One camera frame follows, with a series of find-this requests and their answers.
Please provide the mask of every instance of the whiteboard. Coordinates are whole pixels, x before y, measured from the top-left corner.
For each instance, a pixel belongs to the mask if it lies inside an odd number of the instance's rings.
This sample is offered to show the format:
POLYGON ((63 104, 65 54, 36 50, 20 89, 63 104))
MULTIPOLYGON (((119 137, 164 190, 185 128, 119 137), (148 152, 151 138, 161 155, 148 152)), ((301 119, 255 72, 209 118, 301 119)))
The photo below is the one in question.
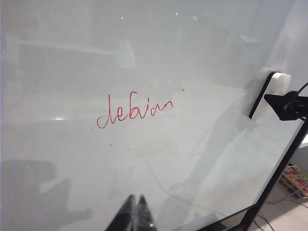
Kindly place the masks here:
POLYGON ((130 194, 197 230, 253 205, 301 126, 248 114, 272 70, 307 81, 305 0, 1 3, 4 231, 104 230, 130 194))

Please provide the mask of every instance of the black metal frame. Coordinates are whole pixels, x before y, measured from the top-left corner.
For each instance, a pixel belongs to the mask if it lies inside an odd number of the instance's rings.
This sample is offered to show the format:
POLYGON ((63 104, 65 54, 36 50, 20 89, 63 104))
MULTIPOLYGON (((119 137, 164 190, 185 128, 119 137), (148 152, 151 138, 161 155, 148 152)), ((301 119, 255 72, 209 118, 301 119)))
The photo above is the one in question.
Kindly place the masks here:
POLYGON ((274 172, 274 174, 272 175, 268 184, 266 185, 263 193, 261 194, 258 201, 254 205, 252 205, 252 206, 250 206, 250 207, 248 207, 244 210, 241 210, 237 213, 234 213, 234 214, 232 214, 232 215, 230 215, 230 216, 228 216, 224 219, 221 219, 221 220, 219 220, 219 221, 217 221, 217 222, 215 222, 211 225, 208 225, 208 226, 200 229, 199 231, 225 230, 228 227, 225 227, 224 229, 222 229, 222 228, 219 228, 219 227, 221 227, 221 225, 219 225, 219 224, 221 224, 221 222, 223 220, 232 218, 235 215, 237 215, 238 213, 243 212, 245 210, 246 210, 246 213, 245 213, 243 219, 238 224, 235 224, 234 227, 229 227, 228 231, 246 231, 246 230, 248 230, 249 227, 251 226, 252 222, 254 222, 259 210, 263 206, 266 198, 268 197, 268 195, 271 192, 272 188, 274 187, 275 183, 279 179, 279 177, 282 174, 285 167, 288 166, 291 157, 293 156, 294 152, 298 149, 298 147, 300 146, 301 142, 303 141, 303 139, 304 139, 304 137, 306 136, 307 133, 308 133, 308 122, 304 122, 304 124, 300 128, 299 132, 297 133, 297 135, 293 139, 293 142, 291 143, 291 145, 288 148, 287 152, 285 153, 284 157, 282 158, 281 162, 279 163, 276 171, 274 172))
POLYGON ((270 191, 274 187, 275 183, 279 179, 280 175, 283 173, 283 170, 285 167, 288 166, 289 161, 291 157, 293 156, 294 152, 298 149, 300 144, 302 143, 303 139, 305 138, 306 134, 308 132, 308 122, 304 122, 302 127, 300 128, 299 132, 293 139, 293 142, 291 143, 289 149, 285 153, 283 159, 279 163, 276 171, 274 172, 273 176, 269 180, 267 186, 265 187, 263 193, 261 194, 260 198, 258 199, 257 203, 254 207, 247 210, 244 218, 241 221, 241 224, 244 224, 243 230, 248 230, 251 226, 252 222, 255 220, 256 215, 258 214, 259 210, 263 206, 267 196, 269 195, 270 191))

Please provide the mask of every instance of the wire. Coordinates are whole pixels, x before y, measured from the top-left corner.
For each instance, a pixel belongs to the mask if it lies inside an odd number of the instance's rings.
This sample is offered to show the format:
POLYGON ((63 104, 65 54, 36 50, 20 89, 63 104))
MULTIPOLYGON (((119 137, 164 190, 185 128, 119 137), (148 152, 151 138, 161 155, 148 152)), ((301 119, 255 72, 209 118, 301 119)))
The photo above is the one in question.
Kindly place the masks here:
POLYGON ((295 193, 297 193, 297 192, 303 190, 307 185, 308 185, 308 181, 307 181, 307 183, 306 183, 303 187, 301 187, 299 190, 297 190, 297 191, 295 191, 295 192, 293 192, 293 193, 291 193, 291 194, 285 196, 283 199, 280 199, 280 200, 277 201, 277 202, 274 202, 274 201, 267 201, 266 203, 268 203, 268 204, 278 204, 278 203, 280 203, 281 201, 285 200, 287 197, 292 196, 292 195, 294 195, 295 193))
POLYGON ((261 226, 259 226, 258 223, 256 223, 255 220, 254 220, 254 223, 258 226, 259 229, 261 229, 262 231, 266 231, 266 230, 262 229, 261 226))
POLYGON ((299 202, 297 202, 297 201, 290 201, 290 202, 294 202, 294 203, 297 203, 297 204, 299 204, 299 205, 302 205, 302 206, 305 207, 305 208, 308 208, 307 205, 304 205, 304 204, 299 203, 299 202))
POLYGON ((298 90, 298 94, 305 88, 308 86, 308 82, 304 84, 304 86, 302 86, 299 90, 298 90))
MULTIPOLYGON (((290 106, 291 106, 291 110, 292 110, 293 114, 296 115, 296 116, 297 116, 297 113, 296 113, 296 111, 295 111, 295 109, 294 109, 294 106, 293 106, 294 99, 295 99, 295 98, 300 94, 300 92, 301 92, 305 87, 307 87, 307 86, 308 86, 308 82, 305 83, 305 84, 297 91, 297 93, 294 94, 294 96, 293 96, 293 97, 290 99, 290 101, 289 101, 290 106)), ((303 120, 304 122, 307 122, 307 121, 308 121, 307 118, 305 119, 305 118, 300 117, 300 116, 297 116, 297 118, 303 120)))
POLYGON ((266 220, 264 217, 258 215, 258 217, 262 218, 263 220, 265 220, 266 223, 268 223, 268 225, 270 226, 270 228, 275 231, 275 229, 270 225, 270 223, 268 222, 268 220, 266 220))

